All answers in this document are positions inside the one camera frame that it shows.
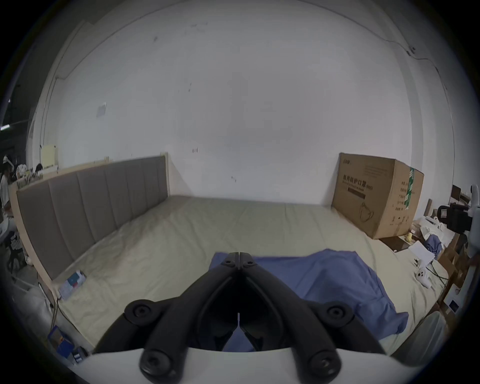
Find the white device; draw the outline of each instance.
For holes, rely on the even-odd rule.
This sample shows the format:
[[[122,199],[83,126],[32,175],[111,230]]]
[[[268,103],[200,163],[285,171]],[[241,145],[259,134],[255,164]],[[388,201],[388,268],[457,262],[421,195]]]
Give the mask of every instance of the white device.
[[[151,384],[138,368],[143,349],[99,353],[71,370],[90,384]],[[407,383],[423,367],[406,367],[387,355],[337,349],[342,369],[331,381]],[[262,352],[218,352],[188,348],[181,383],[300,383],[290,348]]]
[[[429,273],[426,267],[419,268],[415,274],[415,278],[427,289],[432,286],[432,283],[428,279]]]

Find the bed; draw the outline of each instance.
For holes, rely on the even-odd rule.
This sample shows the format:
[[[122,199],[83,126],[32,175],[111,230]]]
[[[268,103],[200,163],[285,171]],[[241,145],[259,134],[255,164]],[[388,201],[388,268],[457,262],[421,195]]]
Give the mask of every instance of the bed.
[[[392,354],[430,311],[442,282],[432,276],[432,287],[424,288],[415,279],[412,252],[394,253],[335,209],[319,205],[165,196],[96,241],[50,286],[55,291],[75,270],[85,273],[84,285],[60,308],[96,345],[128,303],[180,295],[208,270],[215,252],[306,256],[326,248],[356,251],[377,273],[397,312],[408,312],[405,331],[381,340]],[[439,263],[434,268],[448,277]]]

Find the paper sheet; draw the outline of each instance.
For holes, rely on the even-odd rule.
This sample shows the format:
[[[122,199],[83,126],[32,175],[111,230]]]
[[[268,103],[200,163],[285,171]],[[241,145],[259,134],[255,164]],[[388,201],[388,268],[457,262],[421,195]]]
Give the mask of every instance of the paper sheet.
[[[428,249],[426,249],[419,241],[416,241],[415,244],[410,246],[409,250],[413,252],[415,257],[417,257],[419,261],[422,260],[423,262],[425,262],[425,265],[427,265],[435,258],[435,255]]]

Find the chair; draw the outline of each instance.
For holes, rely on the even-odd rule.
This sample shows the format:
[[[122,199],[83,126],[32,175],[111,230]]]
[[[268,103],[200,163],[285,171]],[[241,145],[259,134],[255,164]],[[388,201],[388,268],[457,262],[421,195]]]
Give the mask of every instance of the chair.
[[[19,270],[22,269],[24,266],[26,266],[25,258],[20,256],[20,254],[23,252],[21,249],[13,249],[12,248],[12,237],[15,235],[15,232],[10,231],[7,237],[3,240],[3,245],[5,245],[5,248],[10,249],[10,257],[7,261],[7,269],[10,272],[10,274],[13,273],[13,264],[15,259],[18,260],[18,265],[19,265]]]

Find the green label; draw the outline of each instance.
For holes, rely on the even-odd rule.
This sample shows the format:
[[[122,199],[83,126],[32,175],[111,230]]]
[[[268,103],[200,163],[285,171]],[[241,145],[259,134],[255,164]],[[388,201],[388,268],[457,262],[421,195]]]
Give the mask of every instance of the green label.
[[[408,206],[410,205],[410,197],[412,197],[412,188],[413,188],[413,174],[415,172],[414,168],[410,168],[410,177],[408,178],[408,189],[407,189],[407,194],[405,195],[405,201],[403,204],[405,204],[405,209],[408,209]]]

